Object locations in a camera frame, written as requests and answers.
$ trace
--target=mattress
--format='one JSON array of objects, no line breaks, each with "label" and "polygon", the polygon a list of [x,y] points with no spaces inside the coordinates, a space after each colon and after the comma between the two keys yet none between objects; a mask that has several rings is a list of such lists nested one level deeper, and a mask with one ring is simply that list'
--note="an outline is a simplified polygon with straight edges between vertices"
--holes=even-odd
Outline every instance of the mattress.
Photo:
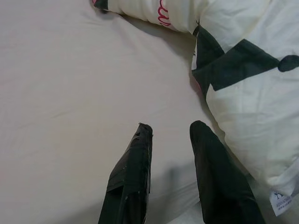
[{"label": "mattress", "polygon": [[154,134],[148,223],[198,202],[189,125],[217,125],[192,37],[87,0],[4,0],[0,27],[1,223],[97,223],[139,122]]}]

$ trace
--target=red lettering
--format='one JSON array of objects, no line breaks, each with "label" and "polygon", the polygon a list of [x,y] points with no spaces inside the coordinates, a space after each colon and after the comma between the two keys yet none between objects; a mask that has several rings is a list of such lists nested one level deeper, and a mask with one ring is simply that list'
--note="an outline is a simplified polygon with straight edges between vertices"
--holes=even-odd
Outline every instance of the red lettering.
[{"label": "red lettering", "polygon": [[168,10],[166,8],[163,7],[163,0],[160,0],[160,7],[158,8],[158,20],[160,21],[160,24],[163,26],[170,26],[171,23],[169,22],[169,17],[164,15],[164,14],[168,14]]}]

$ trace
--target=fabric label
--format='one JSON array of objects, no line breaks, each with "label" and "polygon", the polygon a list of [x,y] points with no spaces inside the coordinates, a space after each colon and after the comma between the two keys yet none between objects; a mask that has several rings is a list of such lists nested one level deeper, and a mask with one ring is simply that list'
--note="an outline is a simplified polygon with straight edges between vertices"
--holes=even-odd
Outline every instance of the fabric label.
[{"label": "fabric label", "polygon": [[272,192],[270,195],[270,202],[274,213],[276,216],[279,216],[286,212],[292,205],[292,197],[284,196],[277,192]]}]

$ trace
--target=bed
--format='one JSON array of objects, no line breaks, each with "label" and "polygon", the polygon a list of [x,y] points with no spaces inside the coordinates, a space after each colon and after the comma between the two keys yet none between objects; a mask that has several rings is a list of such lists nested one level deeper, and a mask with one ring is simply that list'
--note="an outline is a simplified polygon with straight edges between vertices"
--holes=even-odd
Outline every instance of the bed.
[{"label": "bed", "polygon": [[148,222],[199,201],[189,125],[213,120],[191,36],[87,0],[5,0],[0,27],[1,223],[97,223],[139,122],[154,130]]}]

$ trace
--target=black fabric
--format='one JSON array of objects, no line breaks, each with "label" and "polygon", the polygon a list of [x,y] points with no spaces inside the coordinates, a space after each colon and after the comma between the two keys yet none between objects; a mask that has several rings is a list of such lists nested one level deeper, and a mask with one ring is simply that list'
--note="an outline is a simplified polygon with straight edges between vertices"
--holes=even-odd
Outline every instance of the black fabric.
[{"label": "black fabric", "polygon": [[278,69],[281,72],[291,71],[297,67],[299,67],[298,55],[288,55],[284,57],[278,65]]},{"label": "black fabric", "polygon": [[[294,58],[288,61],[289,67],[294,61]],[[199,27],[196,65],[192,74],[206,97],[210,85],[215,91],[221,90],[278,67],[279,60],[247,40],[240,41],[225,54],[215,38]]]},{"label": "black fabric", "polygon": [[199,83],[204,96],[206,96],[207,90],[211,83],[210,76],[200,76],[200,78],[197,78],[196,74],[199,70],[208,66],[217,58],[223,56],[224,51],[216,39],[202,26],[199,25],[195,30],[197,32],[197,59],[196,70],[193,70],[192,73]]},{"label": "black fabric", "polygon": [[108,0],[96,0],[93,5],[101,10],[108,10]]}]

